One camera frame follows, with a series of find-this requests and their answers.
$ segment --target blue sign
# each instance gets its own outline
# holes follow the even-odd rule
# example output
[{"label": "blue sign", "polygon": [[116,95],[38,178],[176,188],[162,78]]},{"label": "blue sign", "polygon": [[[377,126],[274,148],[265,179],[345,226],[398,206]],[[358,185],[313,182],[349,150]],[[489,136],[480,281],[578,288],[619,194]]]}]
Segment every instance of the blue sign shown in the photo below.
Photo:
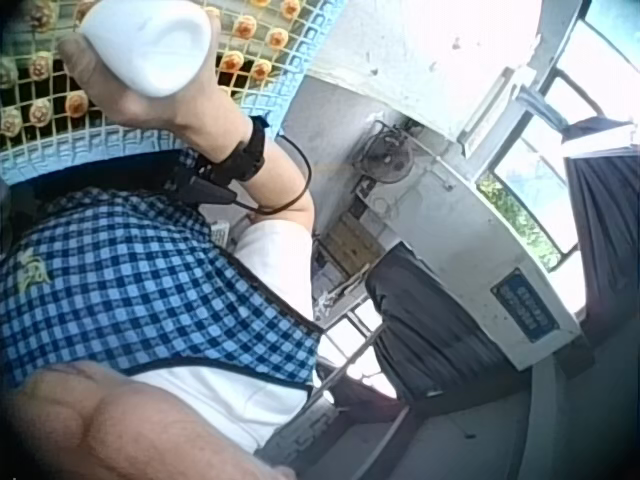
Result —
[{"label": "blue sign", "polygon": [[532,343],[560,328],[538,292],[519,269],[516,268],[491,292]]}]

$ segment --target wire mesh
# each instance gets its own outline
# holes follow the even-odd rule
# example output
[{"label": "wire mesh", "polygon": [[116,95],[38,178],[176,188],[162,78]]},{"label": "wire mesh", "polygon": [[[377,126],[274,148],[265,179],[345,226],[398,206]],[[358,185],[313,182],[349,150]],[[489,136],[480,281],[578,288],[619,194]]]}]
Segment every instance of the wire mesh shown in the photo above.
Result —
[{"label": "wire mesh", "polygon": [[[141,131],[115,125],[93,103],[81,118],[68,115],[65,102],[69,94],[80,87],[66,74],[57,56],[56,44],[77,28],[76,11],[82,1],[32,0],[27,3],[25,15],[12,25],[3,39],[0,54],[4,60],[15,62],[18,75],[10,88],[0,89],[0,107],[16,108],[23,122],[15,137],[0,134],[0,176],[9,185],[72,165],[181,146],[180,141],[166,131]],[[227,87],[229,95],[247,114],[264,115],[271,124],[271,135],[280,129],[313,55],[346,4],[346,0],[300,0],[299,14],[289,20],[281,10],[284,1],[271,0],[264,7],[254,5],[257,2],[251,0],[195,1],[202,7],[220,10],[222,34],[218,63],[232,51],[241,52],[245,58],[237,72],[219,71],[219,85]],[[51,5],[56,11],[57,21],[48,31],[35,31],[27,21],[28,9],[37,3]],[[257,23],[255,35],[250,39],[232,34],[236,20],[243,15],[254,17]],[[267,44],[273,28],[282,28],[289,34],[282,49]],[[51,74],[35,81],[29,65],[41,52],[51,55]],[[267,60],[273,67],[263,80],[251,75],[251,68],[258,60]],[[48,99],[52,107],[51,121],[40,127],[29,119],[29,110],[37,99]]]}]

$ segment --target blue plastic basket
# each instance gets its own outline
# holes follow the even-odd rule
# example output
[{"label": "blue plastic basket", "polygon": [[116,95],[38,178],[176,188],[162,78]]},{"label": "blue plastic basket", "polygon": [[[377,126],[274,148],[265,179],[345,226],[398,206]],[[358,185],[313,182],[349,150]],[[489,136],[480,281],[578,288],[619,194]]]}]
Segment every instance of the blue plastic basket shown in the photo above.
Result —
[{"label": "blue plastic basket", "polygon": [[[240,50],[247,60],[264,58],[273,63],[272,74],[263,82],[250,80],[238,87],[236,79],[243,75],[248,77],[248,74],[235,74],[230,93],[247,114],[264,115],[271,125],[269,133],[275,135],[315,53],[346,0],[301,0],[302,10],[293,21],[284,20],[281,16],[281,0],[273,0],[272,5],[266,8],[254,7],[249,0],[196,3],[221,10],[223,36],[219,53]],[[26,73],[26,65],[36,52],[54,52],[57,39],[74,28],[76,1],[59,0],[54,5],[58,8],[58,21],[51,31],[33,33],[26,25],[16,25],[5,41],[3,54],[15,59],[21,73],[18,84],[13,87],[14,91],[9,92],[11,95],[0,91],[0,95],[3,95],[0,98],[9,96],[14,100],[5,102],[2,107],[15,105],[20,108],[25,124],[18,137],[5,138],[0,143],[0,177],[13,185],[74,165],[183,146],[169,132],[140,131],[114,125],[96,107],[92,107],[80,121],[70,119],[65,113],[55,114],[48,127],[48,136],[28,123],[26,112],[34,99],[48,98],[52,104],[59,104],[74,90],[73,81],[66,76],[59,61],[54,62],[48,95],[38,95],[41,86],[36,85]],[[244,14],[254,15],[258,20],[258,32],[252,40],[242,40],[229,34],[235,19]],[[284,50],[276,52],[265,46],[264,32],[273,26],[289,32],[289,43]],[[66,88],[56,90],[55,86],[61,84],[61,79],[66,81]]]}]

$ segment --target green foliage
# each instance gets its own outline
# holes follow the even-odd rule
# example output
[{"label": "green foliage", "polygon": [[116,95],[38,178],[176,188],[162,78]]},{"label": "green foliage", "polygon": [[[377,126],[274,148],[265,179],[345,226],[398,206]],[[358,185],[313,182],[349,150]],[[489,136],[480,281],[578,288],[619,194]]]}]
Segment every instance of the green foliage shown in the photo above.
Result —
[{"label": "green foliage", "polygon": [[492,174],[488,173],[480,179],[478,190],[520,235],[547,270],[560,261],[560,252],[533,217]]}]

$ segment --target black wristwatch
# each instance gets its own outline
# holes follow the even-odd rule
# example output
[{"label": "black wristwatch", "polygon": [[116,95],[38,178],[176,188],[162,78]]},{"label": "black wristwatch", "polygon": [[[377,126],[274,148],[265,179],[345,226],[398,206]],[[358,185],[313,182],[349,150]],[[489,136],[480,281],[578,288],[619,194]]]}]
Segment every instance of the black wristwatch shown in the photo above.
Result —
[{"label": "black wristwatch", "polygon": [[264,166],[265,130],[269,124],[263,117],[250,117],[253,132],[249,143],[240,143],[221,163],[213,163],[203,155],[198,157],[198,173],[216,185],[227,187],[237,180],[251,180]]}]

